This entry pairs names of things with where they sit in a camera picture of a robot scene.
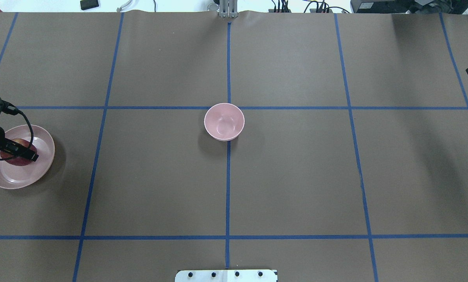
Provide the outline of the red apple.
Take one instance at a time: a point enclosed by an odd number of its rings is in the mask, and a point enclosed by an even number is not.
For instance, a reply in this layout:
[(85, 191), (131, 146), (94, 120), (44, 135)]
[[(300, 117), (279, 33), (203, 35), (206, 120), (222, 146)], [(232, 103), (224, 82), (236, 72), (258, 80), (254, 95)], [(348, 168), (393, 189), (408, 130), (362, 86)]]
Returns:
[(14, 166), (26, 166), (35, 162), (39, 155), (37, 148), (25, 139), (5, 139), (0, 146), (0, 157)]

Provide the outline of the pink bowl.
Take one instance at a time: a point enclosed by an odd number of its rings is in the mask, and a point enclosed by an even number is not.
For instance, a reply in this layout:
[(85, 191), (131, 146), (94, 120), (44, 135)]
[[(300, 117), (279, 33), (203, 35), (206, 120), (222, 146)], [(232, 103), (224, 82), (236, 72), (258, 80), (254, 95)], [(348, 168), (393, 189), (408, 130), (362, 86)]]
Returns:
[(204, 128), (218, 141), (232, 141), (243, 131), (245, 116), (241, 109), (231, 103), (212, 106), (204, 115)]

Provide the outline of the pink plate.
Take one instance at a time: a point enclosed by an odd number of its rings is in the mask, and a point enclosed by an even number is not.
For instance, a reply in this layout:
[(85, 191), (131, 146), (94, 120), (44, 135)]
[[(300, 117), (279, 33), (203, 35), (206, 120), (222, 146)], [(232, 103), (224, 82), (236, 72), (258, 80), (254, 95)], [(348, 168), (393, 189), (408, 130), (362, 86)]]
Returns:
[[(9, 160), (0, 160), (0, 188), (19, 189), (37, 182), (51, 168), (55, 157), (55, 143), (50, 132), (44, 128), (32, 125), (34, 139), (30, 150), (38, 158), (32, 161), (31, 154), (25, 153), (27, 158), (16, 157)], [(10, 157), (0, 151), (0, 159)]]

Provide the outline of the small black device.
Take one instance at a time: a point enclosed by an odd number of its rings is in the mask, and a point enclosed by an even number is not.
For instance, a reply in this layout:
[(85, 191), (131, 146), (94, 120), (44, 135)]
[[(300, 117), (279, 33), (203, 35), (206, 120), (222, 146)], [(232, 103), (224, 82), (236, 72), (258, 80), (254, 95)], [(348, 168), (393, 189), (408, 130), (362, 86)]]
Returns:
[(89, 9), (94, 9), (99, 7), (99, 1), (98, 0), (80, 0), (80, 9), (82, 11), (86, 11)]

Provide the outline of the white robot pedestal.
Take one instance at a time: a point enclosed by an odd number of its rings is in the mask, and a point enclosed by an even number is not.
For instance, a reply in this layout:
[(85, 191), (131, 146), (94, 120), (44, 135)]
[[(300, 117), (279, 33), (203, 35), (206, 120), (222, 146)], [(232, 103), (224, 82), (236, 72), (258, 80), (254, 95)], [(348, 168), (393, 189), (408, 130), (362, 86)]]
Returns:
[(277, 270), (218, 269), (187, 270), (175, 275), (175, 282), (278, 282)]

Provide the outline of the aluminium frame post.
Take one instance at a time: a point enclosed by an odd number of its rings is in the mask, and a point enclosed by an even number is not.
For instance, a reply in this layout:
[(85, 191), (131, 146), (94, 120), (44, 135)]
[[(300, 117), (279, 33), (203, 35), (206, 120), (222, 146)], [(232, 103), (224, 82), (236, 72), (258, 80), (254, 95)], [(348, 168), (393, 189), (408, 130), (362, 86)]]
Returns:
[(220, 18), (237, 18), (238, 13), (238, 1), (237, 0), (215, 0), (218, 2), (219, 9), (218, 15)]

